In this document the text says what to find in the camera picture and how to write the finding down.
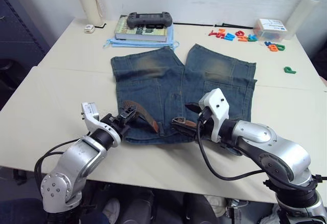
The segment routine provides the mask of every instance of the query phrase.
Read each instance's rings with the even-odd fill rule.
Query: blue face mask
[[[134,40],[117,40],[116,38],[108,39],[103,48],[112,45],[112,47],[131,47],[131,48],[162,48],[170,47],[175,50],[179,42],[174,41],[173,25],[168,27],[168,39],[166,42],[134,41]]]

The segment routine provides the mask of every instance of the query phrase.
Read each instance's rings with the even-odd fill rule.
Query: book cover
[[[166,41],[167,33],[166,27],[162,29],[147,29],[145,25],[140,25],[131,29],[127,25],[127,16],[125,15],[121,16],[115,29],[116,39]]]

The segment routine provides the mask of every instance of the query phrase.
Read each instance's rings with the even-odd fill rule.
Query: denim shorts
[[[197,121],[198,115],[185,103],[198,102],[202,96],[220,88],[229,103],[229,118],[251,119],[252,95],[256,80],[255,63],[218,54],[200,45],[188,53],[186,64],[170,48],[111,59],[116,78],[118,109],[123,101],[142,105],[159,126],[159,134],[143,120],[131,124],[125,140],[133,144],[174,144],[192,139],[170,127],[175,117]]]

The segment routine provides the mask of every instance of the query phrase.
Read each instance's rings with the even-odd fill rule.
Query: white wall
[[[46,41],[53,45],[74,17],[85,17],[78,0],[20,0]],[[258,18],[286,21],[300,0],[102,0],[105,16],[168,11],[184,23],[231,23],[253,26]],[[327,39],[327,0],[310,15],[298,37],[312,56]]]

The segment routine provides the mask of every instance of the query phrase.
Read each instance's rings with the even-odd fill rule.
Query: back pocket
[[[229,104],[229,118],[233,120],[244,119],[244,110],[246,107],[245,87],[234,86],[229,84],[221,84],[218,82],[205,81],[203,94],[210,92],[213,89],[220,88]]]
[[[123,108],[123,101],[131,100],[140,104],[158,123],[164,121],[164,112],[160,95],[160,85],[157,79],[138,81],[119,81],[116,84],[117,102],[119,111]],[[158,138],[151,126],[138,118],[131,124],[126,138],[133,140],[149,140]]]

